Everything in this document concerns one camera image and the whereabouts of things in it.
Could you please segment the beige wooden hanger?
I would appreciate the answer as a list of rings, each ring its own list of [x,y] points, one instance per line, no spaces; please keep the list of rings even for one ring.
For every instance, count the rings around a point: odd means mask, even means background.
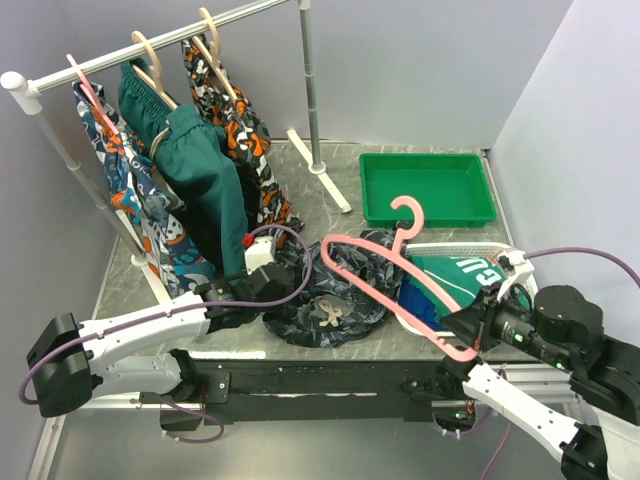
[[[217,76],[218,80],[220,81],[220,83],[222,84],[226,92],[229,94],[232,102],[236,103],[238,100],[238,97],[235,93],[235,90],[232,84],[230,83],[227,75],[222,71],[220,67],[219,34],[217,31],[217,27],[213,21],[213,17],[210,15],[209,11],[205,7],[201,7],[199,9],[199,16],[201,20],[204,21],[206,26],[209,28],[212,34],[212,40],[208,43],[208,45],[205,45],[205,43],[201,40],[200,36],[196,35],[192,38],[192,43],[195,44],[197,48],[200,50],[204,59],[209,64],[212,71]]]
[[[178,104],[164,90],[162,65],[150,42],[140,31],[133,31],[131,39],[140,44],[148,56],[148,61],[138,58],[130,62],[136,81],[132,89],[135,94],[131,107],[133,129],[145,143],[149,158],[156,160],[157,154],[163,156],[162,148],[172,133],[172,115]]]

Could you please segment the dark teal shorts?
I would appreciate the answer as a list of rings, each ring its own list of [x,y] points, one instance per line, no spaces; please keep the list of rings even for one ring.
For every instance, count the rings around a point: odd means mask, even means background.
[[[238,273],[248,219],[236,166],[221,147],[225,133],[192,105],[171,108],[139,71],[149,72],[142,59],[120,65],[120,113],[186,204],[186,229],[201,254],[225,274]]]

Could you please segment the white perforated laundry basket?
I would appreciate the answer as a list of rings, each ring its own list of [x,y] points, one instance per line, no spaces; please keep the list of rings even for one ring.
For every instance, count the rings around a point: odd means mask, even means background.
[[[495,261],[498,252],[512,248],[508,244],[497,242],[446,242],[446,243],[418,243],[407,247],[406,256],[445,256],[445,257],[491,257]],[[436,331],[440,337],[451,337],[452,332]]]

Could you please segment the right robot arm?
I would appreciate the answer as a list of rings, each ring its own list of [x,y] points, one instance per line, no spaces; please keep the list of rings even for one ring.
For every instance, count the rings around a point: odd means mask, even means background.
[[[452,348],[438,387],[476,399],[536,440],[567,479],[639,476],[639,348],[605,334],[602,309],[571,286],[531,307],[484,287],[442,323]]]

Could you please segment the orange camouflage shorts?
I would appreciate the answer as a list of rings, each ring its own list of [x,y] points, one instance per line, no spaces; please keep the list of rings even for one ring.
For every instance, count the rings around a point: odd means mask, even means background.
[[[234,163],[244,196],[250,229],[281,224],[301,232],[304,222],[293,212],[267,155],[271,137],[244,92],[219,78],[226,71],[212,67],[203,35],[181,42],[192,100],[200,115],[217,127],[221,150]]]

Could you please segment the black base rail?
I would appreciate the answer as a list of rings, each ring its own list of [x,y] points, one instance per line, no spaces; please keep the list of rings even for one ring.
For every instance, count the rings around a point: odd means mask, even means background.
[[[438,360],[195,360],[165,397],[226,425],[444,415],[469,426],[477,405]]]

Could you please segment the blue orange patterned shorts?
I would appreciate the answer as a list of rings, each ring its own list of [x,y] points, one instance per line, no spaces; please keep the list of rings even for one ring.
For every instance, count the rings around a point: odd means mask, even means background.
[[[111,205],[139,228],[150,269],[171,297],[209,282],[214,267],[201,255],[179,219],[186,211],[185,203],[143,154],[141,142],[124,118],[106,102],[103,86],[90,83],[119,129],[117,135],[111,133],[82,91],[80,81],[74,81],[76,110],[104,169]]]

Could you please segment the blue garment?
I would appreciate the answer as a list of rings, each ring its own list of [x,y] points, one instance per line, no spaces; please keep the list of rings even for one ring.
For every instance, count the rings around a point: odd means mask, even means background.
[[[411,283],[412,280],[413,278],[409,274],[404,275],[398,291],[398,304],[434,331],[444,332],[445,328],[440,325],[438,320],[436,305],[419,287]]]

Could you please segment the green plastic tray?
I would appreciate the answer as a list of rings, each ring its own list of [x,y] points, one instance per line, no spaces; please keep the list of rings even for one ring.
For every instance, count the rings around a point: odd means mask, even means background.
[[[365,153],[359,158],[363,216],[390,228],[413,218],[393,209],[398,196],[414,198],[427,228],[482,228],[497,213],[480,157],[453,153]]]

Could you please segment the green jersey garment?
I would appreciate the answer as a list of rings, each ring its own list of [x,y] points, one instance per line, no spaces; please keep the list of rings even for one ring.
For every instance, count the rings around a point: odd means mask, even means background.
[[[468,307],[480,289],[506,279],[505,273],[491,257],[412,256],[411,262],[445,290],[460,307]],[[445,331],[441,318],[451,313],[439,298],[424,288],[414,277],[409,278],[431,305],[424,323],[435,331]]]

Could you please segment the pink hanger on rack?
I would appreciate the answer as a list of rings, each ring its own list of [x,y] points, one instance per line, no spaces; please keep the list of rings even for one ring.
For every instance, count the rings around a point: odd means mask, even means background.
[[[119,133],[119,129],[111,121],[109,115],[104,110],[103,105],[101,104],[101,101],[100,101],[98,95],[96,94],[94,88],[92,87],[91,83],[86,78],[86,76],[84,75],[84,73],[81,70],[81,68],[79,67],[79,65],[76,63],[74,57],[71,54],[67,54],[66,55],[66,59],[69,62],[71,68],[74,71],[74,73],[78,77],[78,79],[80,81],[80,84],[81,84],[82,91],[88,97],[88,99],[90,100],[90,102],[93,105],[93,107],[97,110],[98,114],[100,115],[100,117],[104,121],[105,125],[109,128],[111,133],[113,135],[117,135]]]

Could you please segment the pink plastic hanger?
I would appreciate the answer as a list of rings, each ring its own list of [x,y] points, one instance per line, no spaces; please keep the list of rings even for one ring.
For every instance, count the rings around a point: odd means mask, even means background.
[[[391,207],[394,210],[406,208],[410,211],[408,227],[397,228],[391,237],[328,234],[319,244],[322,262],[333,275],[343,278],[384,309],[404,320],[449,359],[460,363],[475,360],[478,352],[474,348],[461,349],[447,342],[433,327],[396,302],[395,292],[401,284],[399,277],[407,273],[449,312],[456,313],[461,309],[451,294],[404,254],[405,243],[416,237],[424,227],[425,215],[420,203],[411,196],[401,195],[391,201]]]

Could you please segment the white clothes rack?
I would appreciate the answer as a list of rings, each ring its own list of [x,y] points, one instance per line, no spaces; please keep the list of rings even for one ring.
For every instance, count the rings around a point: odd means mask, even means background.
[[[61,138],[54,131],[51,122],[44,116],[43,107],[40,103],[39,97],[47,90],[78,79],[81,74],[101,72],[126,61],[139,58],[143,55],[148,55],[152,65],[159,67],[160,63],[156,55],[158,50],[178,44],[184,39],[199,36],[207,30],[213,31],[216,27],[231,24],[262,11],[274,8],[279,4],[280,3],[278,1],[255,1],[224,12],[215,17],[206,12],[201,12],[201,20],[196,23],[175,29],[151,39],[146,39],[143,36],[136,37],[134,39],[134,43],[126,48],[88,60],[78,66],[67,67],[40,79],[27,80],[24,76],[15,71],[7,71],[1,75],[1,87],[11,94],[13,99],[26,115],[33,117],[37,121],[42,133],[54,147],[54,150],[63,159],[67,169],[89,193],[96,207],[104,212],[105,216],[118,233],[120,240],[124,242],[130,250],[131,263],[142,272],[154,294],[154,297],[159,302],[167,301],[169,299],[169,294],[166,292],[161,280],[151,271],[146,260],[146,256],[142,251],[142,243],[138,239],[131,222],[126,219],[124,215],[115,213],[111,207],[107,205],[106,197],[98,191],[97,186],[84,174],[79,161],[76,160],[71,155],[68,148],[63,145]],[[336,202],[340,212],[346,214],[352,211],[352,207],[329,177],[326,172],[326,165],[322,161],[320,154],[320,135],[312,65],[310,21],[311,3],[309,1],[300,1],[298,3],[298,9],[300,15],[311,145],[306,146],[298,133],[293,129],[289,129],[287,131],[287,137],[308,164],[308,169],[311,174],[317,176],[327,193]]]

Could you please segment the dark grey patterned shorts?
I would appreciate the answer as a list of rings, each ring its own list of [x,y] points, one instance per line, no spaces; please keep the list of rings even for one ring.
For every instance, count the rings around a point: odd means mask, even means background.
[[[309,246],[312,273],[302,292],[263,315],[267,330],[289,344],[337,348],[382,325],[387,310],[327,269],[319,244]]]

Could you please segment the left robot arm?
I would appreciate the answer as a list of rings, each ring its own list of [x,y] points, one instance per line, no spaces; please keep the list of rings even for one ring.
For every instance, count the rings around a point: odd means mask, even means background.
[[[19,395],[44,418],[71,413],[95,397],[155,393],[184,402],[202,382],[189,353],[144,350],[178,339],[201,338],[251,322],[287,302],[294,277],[269,263],[253,273],[218,278],[167,303],[101,320],[52,319],[27,355],[35,396]]]

